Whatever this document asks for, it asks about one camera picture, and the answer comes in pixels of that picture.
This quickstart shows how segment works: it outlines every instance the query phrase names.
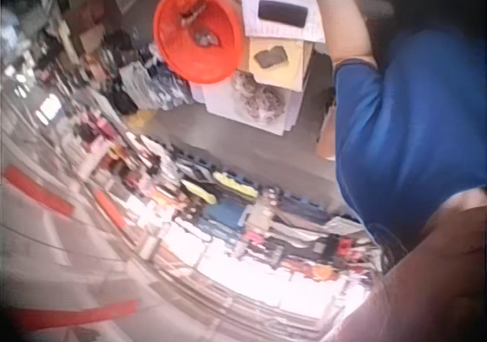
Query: ceiling light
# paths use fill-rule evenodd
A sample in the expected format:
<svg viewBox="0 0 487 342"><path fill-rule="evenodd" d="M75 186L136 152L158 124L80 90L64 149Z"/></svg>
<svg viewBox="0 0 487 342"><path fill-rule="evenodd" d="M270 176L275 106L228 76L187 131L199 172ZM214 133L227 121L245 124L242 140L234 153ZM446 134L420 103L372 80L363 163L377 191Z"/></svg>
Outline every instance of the ceiling light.
<svg viewBox="0 0 487 342"><path fill-rule="evenodd" d="M25 75L22 74L17 74L15 76L15 79L17 79L20 83L25 83L27 82L27 79L25 78Z"/></svg>

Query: black phone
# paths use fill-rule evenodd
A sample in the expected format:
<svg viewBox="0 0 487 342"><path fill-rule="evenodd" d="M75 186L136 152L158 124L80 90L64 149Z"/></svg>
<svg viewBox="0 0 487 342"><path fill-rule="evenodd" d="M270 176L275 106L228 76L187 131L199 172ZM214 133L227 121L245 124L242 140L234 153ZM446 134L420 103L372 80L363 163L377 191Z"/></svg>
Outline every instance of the black phone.
<svg viewBox="0 0 487 342"><path fill-rule="evenodd" d="M303 28L306 25L307 8L290 3L259 0L258 16L261 20Z"/></svg>

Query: person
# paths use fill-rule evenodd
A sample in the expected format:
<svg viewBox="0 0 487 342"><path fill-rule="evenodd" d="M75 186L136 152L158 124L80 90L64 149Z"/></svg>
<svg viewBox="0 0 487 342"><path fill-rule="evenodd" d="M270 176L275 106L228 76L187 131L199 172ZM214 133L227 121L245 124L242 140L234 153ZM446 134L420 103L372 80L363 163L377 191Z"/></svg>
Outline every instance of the person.
<svg viewBox="0 0 487 342"><path fill-rule="evenodd" d="M318 5L339 188L393 266L327 340L485 337L485 31L440 19L402 30L381 71L355 0Z"/></svg>

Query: white paper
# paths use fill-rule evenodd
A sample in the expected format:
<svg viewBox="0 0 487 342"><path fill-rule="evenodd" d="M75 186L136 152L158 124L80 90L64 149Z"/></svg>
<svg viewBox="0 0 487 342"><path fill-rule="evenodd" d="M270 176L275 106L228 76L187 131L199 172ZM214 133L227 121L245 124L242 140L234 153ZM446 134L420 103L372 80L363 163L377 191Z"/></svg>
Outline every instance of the white paper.
<svg viewBox="0 0 487 342"><path fill-rule="evenodd" d="M214 115L225 117L229 120L245 123L246 125L265 130L269 133L282 135L285 131L287 122L288 106L291 91L283 88L276 88L276 91L285 100L284 113L270 124L260 124L252 120L245 120L237 113L234 104L234 89L231 84L231 78L214 83L212 85L202 85L203 95L205 96L206 110Z"/></svg>
<svg viewBox="0 0 487 342"><path fill-rule="evenodd" d="M303 94L301 92L292 92L289 98L289 107L286 116L285 130L289 131L298 121L299 111L303 103Z"/></svg>
<svg viewBox="0 0 487 342"><path fill-rule="evenodd" d="M270 0L308 9L304 28L288 26L277 22L260 20L258 17L259 0L242 0L243 24L245 34L251 37L278 37L283 39L325 42L323 23L317 0Z"/></svg>

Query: paper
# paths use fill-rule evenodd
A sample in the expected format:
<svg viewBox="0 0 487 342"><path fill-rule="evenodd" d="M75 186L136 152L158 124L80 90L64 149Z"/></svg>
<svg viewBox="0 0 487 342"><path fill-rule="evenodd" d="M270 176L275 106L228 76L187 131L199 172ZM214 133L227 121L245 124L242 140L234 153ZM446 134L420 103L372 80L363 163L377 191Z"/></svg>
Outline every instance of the paper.
<svg viewBox="0 0 487 342"><path fill-rule="evenodd" d="M261 85L277 85L272 79L268 79L267 77L262 77L260 75L254 74L253 78L256 80L257 83ZM296 74L292 85L290 85L289 89L295 92L302 92L303 91L303 61L301 60L298 66L298 73Z"/></svg>
<svg viewBox="0 0 487 342"><path fill-rule="evenodd" d="M317 0L271 0L292 3L308 8L304 28L288 26L277 22L260 20L259 0L242 0L243 24L245 34L250 37L278 37L283 39L325 42L323 23Z"/></svg>
<svg viewBox="0 0 487 342"><path fill-rule="evenodd" d="M289 131L298 121L299 111L303 103L303 94L292 92L289 98L289 107L286 115L285 130Z"/></svg>
<svg viewBox="0 0 487 342"><path fill-rule="evenodd" d="M282 46L288 56L286 63L262 69L254 56L262 50ZM303 76L303 41L282 39L250 39L249 70L259 83L274 85L287 89L295 87L296 77Z"/></svg>
<svg viewBox="0 0 487 342"><path fill-rule="evenodd" d="M256 123L253 120L246 120L238 114L235 105L235 90L231 84L231 78L214 83L213 85L202 85L203 95L205 96L206 110L214 115L225 117L229 120L245 123L246 125L265 130L269 133L282 135L285 131L288 115L288 106L291 91L283 88L276 88L278 94L285 100L284 113L270 124Z"/></svg>

